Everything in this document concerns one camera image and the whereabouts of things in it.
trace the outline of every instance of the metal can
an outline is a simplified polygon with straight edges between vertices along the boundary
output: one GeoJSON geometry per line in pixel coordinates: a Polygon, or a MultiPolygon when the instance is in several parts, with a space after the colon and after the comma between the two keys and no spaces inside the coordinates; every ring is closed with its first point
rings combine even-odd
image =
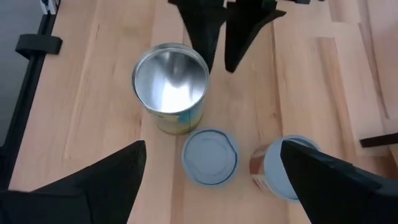
{"type": "Polygon", "coordinates": [[[198,126],[208,82],[209,70],[200,54],[176,43],[146,51],[132,72],[139,101],[169,134],[185,134],[198,126]]]}
{"type": "Polygon", "coordinates": [[[289,178],[287,177],[280,152],[284,140],[294,141],[303,146],[320,151],[312,140],[299,135],[285,136],[268,146],[260,146],[252,154],[249,162],[250,175],[254,183],[265,193],[273,192],[280,198],[299,202],[289,178]]]}

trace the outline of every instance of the wooden surface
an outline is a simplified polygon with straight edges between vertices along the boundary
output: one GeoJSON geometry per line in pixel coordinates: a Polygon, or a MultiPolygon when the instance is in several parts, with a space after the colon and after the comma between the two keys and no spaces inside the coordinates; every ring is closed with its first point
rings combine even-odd
{"type": "Polygon", "coordinates": [[[388,118],[398,119],[398,1],[369,1],[369,20],[388,118]]]}
{"type": "Polygon", "coordinates": [[[249,176],[255,148],[288,134],[396,178],[389,147],[358,143],[398,131],[383,97],[393,94],[383,87],[394,74],[380,74],[386,48],[373,46],[372,30],[384,25],[373,14],[382,12],[369,13],[366,0],[281,1],[278,8],[287,15],[260,31],[234,74],[224,68],[225,24],[221,28],[200,128],[231,133],[241,163],[230,184],[205,189],[182,169],[186,136],[158,130],[131,88],[132,69],[145,50],[163,42],[190,45],[175,6],[166,0],[63,1],[53,30],[63,46],[45,60],[10,188],[34,190],[143,139],[147,164],[129,223],[308,223],[300,204],[262,193],[249,176]]]}

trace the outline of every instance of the blue plastic lid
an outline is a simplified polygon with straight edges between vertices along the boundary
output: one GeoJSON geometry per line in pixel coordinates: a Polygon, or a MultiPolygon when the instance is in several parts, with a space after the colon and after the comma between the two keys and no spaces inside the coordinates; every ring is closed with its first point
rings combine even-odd
{"type": "Polygon", "coordinates": [[[283,140],[291,140],[318,151],[320,151],[320,148],[310,139],[299,135],[291,135],[274,141],[267,150],[266,157],[264,158],[264,173],[269,188],[282,198],[299,202],[299,198],[287,177],[285,167],[280,158],[283,140]]]}
{"type": "Polygon", "coordinates": [[[225,184],[237,170],[238,145],[220,130],[196,131],[185,141],[182,164],[189,178],[200,185],[225,184]]]}

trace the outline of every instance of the can lid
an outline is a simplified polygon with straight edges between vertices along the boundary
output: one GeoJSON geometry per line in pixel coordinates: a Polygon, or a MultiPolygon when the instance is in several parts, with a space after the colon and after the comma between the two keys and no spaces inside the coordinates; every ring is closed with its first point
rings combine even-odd
{"type": "Polygon", "coordinates": [[[208,67],[200,54],[177,43],[146,51],[132,71],[134,92],[155,113],[175,114],[194,107],[205,96],[208,80],[208,67]]]}
{"type": "Polygon", "coordinates": [[[194,182],[207,187],[231,180],[239,163],[238,145],[220,130],[196,131],[185,141],[182,164],[194,182]]]}
{"type": "Polygon", "coordinates": [[[275,194],[280,195],[287,200],[299,202],[299,198],[287,177],[285,167],[280,158],[280,151],[284,140],[291,140],[318,151],[320,148],[310,139],[299,135],[291,135],[276,140],[267,150],[267,154],[264,159],[264,173],[266,174],[269,188],[275,194]]]}

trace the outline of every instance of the can rim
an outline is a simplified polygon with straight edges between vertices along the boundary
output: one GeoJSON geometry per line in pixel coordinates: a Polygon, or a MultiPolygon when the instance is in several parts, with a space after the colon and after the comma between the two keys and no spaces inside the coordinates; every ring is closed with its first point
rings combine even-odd
{"type": "MultiPolygon", "coordinates": [[[[267,157],[267,155],[268,155],[268,151],[269,151],[269,149],[271,148],[271,146],[272,146],[273,144],[277,144],[278,142],[282,142],[283,140],[288,140],[288,139],[294,139],[294,140],[296,140],[296,141],[303,141],[303,142],[306,142],[307,144],[311,145],[312,148],[314,148],[315,150],[321,151],[321,149],[319,148],[319,146],[318,146],[314,141],[312,141],[312,140],[309,139],[309,138],[306,138],[306,137],[301,136],[301,135],[295,135],[295,134],[294,134],[294,135],[288,135],[288,136],[284,136],[284,137],[282,137],[282,138],[280,138],[280,139],[274,141],[273,143],[271,143],[271,144],[268,146],[268,150],[267,150],[267,152],[266,152],[266,155],[264,156],[264,163],[265,163],[265,161],[266,161],[266,157],[267,157]]],[[[288,200],[288,201],[300,203],[300,200],[299,200],[298,197],[297,197],[297,198],[290,198],[290,197],[284,195],[282,192],[278,191],[278,190],[277,190],[277,187],[274,185],[274,183],[268,178],[268,175],[269,175],[269,172],[270,172],[270,171],[266,169],[266,166],[265,166],[265,165],[263,165],[262,168],[264,169],[265,181],[267,182],[267,185],[268,185],[269,189],[270,189],[274,194],[276,194],[276,195],[278,195],[278,196],[280,196],[280,197],[282,197],[282,198],[284,198],[284,199],[286,199],[286,200],[288,200]]]]}
{"type": "Polygon", "coordinates": [[[138,98],[138,100],[141,102],[141,104],[149,111],[155,112],[155,113],[160,113],[160,114],[179,114],[179,113],[183,113],[185,111],[188,111],[190,109],[192,109],[194,106],[196,106],[199,102],[201,102],[201,100],[205,97],[206,92],[207,92],[207,88],[208,88],[208,84],[209,84],[209,69],[207,67],[207,64],[205,62],[205,59],[203,59],[203,57],[195,50],[193,50],[191,47],[184,45],[184,44],[180,44],[180,43],[164,43],[164,44],[159,44],[156,45],[155,47],[145,51],[141,58],[138,60],[138,62],[136,63],[136,65],[134,66],[134,70],[132,71],[132,77],[131,77],[131,81],[132,81],[132,88],[138,98]],[[165,50],[170,50],[170,49],[174,49],[174,50],[178,50],[181,53],[185,53],[191,57],[193,57],[197,62],[199,62],[199,64],[203,67],[204,71],[205,71],[205,75],[206,75],[206,85],[205,85],[205,89],[203,90],[202,95],[200,96],[200,98],[194,103],[192,104],[190,107],[181,110],[181,111],[176,111],[176,112],[172,112],[172,113],[166,113],[163,111],[159,111],[159,110],[155,110],[153,108],[151,108],[150,106],[146,105],[141,98],[138,95],[137,89],[136,89],[136,77],[137,74],[139,73],[139,69],[141,67],[141,65],[151,56],[154,55],[156,53],[159,52],[163,52],[165,50]]]}

